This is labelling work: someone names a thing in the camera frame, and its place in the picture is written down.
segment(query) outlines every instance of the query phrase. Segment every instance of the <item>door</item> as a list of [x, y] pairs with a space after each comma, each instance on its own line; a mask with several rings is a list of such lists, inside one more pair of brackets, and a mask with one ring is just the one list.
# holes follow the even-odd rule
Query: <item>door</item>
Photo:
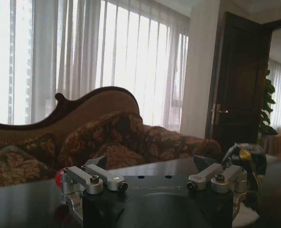
[[223, 153], [257, 141], [270, 39], [267, 27], [226, 13], [210, 127]]

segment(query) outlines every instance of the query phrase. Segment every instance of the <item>silver clamp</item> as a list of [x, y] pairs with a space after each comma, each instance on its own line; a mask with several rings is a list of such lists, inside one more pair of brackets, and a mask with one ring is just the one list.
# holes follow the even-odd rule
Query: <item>silver clamp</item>
[[103, 183], [111, 191], [123, 192], [127, 189], [127, 183], [122, 176], [116, 176], [96, 166], [87, 165], [65, 168], [61, 173], [62, 200], [68, 204], [73, 217], [83, 225], [82, 199], [80, 194], [86, 190], [88, 194], [99, 194], [103, 191]]
[[208, 182], [210, 182], [211, 178], [213, 178], [216, 174], [223, 171], [223, 167], [221, 164], [214, 163], [211, 166], [207, 167], [203, 171], [198, 174], [190, 175], [189, 186], [193, 185], [195, 190], [204, 190]]
[[233, 191], [233, 219], [240, 211], [241, 202], [246, 199], [247, 171], [241, 166], [231, 165], [223, 173], [211, 179], [211, 189], [218, 193]]
[[229, 189], [238, 193], [246, 192], [247, 171], [241, 166], [231, 165], [211, 179], [211, 189], [218, 193], [226, 193]]
[[85, 172], [98, 175], [111, 191], [123, 192], [127, 190], [127, 183], [123, 176], [117, 176], [93, 164], [87, 165]]
[[86, 189], [89, 194], [103, 191], [103, 181], [98, 176], [91, 176], [76, 166], [65, 168], [61, 173], [62, 200], [68, 204], [73, 217], [82, 225], [82, 201], [80, 193]]

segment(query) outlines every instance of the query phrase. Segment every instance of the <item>sofa backrest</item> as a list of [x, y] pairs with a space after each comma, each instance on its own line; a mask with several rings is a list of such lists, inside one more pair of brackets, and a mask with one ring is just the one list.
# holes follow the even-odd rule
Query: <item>sofa backrest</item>
[[109, 86], [103, 87], [70, 101], [62, 94], [56, 94], [58, 100], [55, 110], [44, 120], [30, 125], [0, 124], [0, 141], [15, 144], [52, 132], [57, 145], [61, 145], [73, 130], [104, 114], [114, 111], [131, 111], [139, 114], [134, 96], [127, 90]]

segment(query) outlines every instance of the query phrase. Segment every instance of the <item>floral cushion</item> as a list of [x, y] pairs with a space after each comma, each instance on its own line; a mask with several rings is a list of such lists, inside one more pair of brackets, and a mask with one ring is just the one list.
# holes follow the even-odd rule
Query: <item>floral cushion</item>
[[94, 158], [101, 156], [107, 156], [107, 170], [145, 164], [143, 155], [130, 151], [128, 148], [117, 142], [103, 145], [98, 153], [95, 154]]
[[[7, 142], [0, 142], [0, 150], [10, 145]], [[56, 146], [54, 135], [52, 133], [43, 134], [35, 139], [28, 139], [17, 143], [19, 149], [38, 159], [46, 165], [54, 166]]]
[[143, 149], [147, 162], [187, 158], [194, 154], [215, 159], [221, 154], [219, 144], [213, 140], [203, 140], [157, 126], [146, 132]]
[[16, 146], [0, 150], [0, 187], [47, 180], [55, 174], [55, 170]]
[[106, 114], [88, 122], [66, 138], [59, 155], [60, 166], [81, 166], [94, 158], [100, 148], [109, 142], [140, 153], [143, 135], [144, 127], [139, 115], [133, 112]]

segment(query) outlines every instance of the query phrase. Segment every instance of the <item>green leaves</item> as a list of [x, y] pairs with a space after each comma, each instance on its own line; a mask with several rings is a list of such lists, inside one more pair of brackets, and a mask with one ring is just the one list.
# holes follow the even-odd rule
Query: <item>green leaves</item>
[[[266, 75], [270, 74], [270, 70], [267, 69]], [[270, 127], [270, 118], [267, 113], [271, 113], [273, 109], [270, 108], [270, 104], [276, 104], [272, 98], [272, 94], [275, 92], [275, 88], [272, 85], [272, 81], [266, 79], [265, 90], [264, 90], [264, 101], [263, 101], [263, 108], [261, 110], [261, 118], [259, 123], [259, 132], [262, 135], [274, 135], [278, 134], [276, 130]]]
[[271, 83], [271, 80], [266, 79], [266, 86], [265, 86], [265, 94], [273, 94], [275, 92], [275, 88]]
[[269, 104], [267, 102], [265, 102], [265, 101], [263, 103], [263, 110], [267, 111], [268, 113], [271, 113], [273, 111], [273, 109], [271, 109], [269, 107]]

